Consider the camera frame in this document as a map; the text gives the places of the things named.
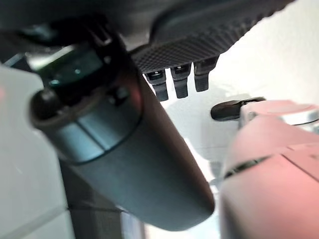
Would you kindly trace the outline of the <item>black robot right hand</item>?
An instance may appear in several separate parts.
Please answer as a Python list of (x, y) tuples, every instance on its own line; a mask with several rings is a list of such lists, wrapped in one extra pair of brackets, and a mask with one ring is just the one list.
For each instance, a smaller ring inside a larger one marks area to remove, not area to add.
[(169, 231), (214, 198), (160, 102), (165, 69), (203, 76), (287, 0), (3, 0), (0, 60), (43, 82), (28, 116), (60, 162), (101, 196)]

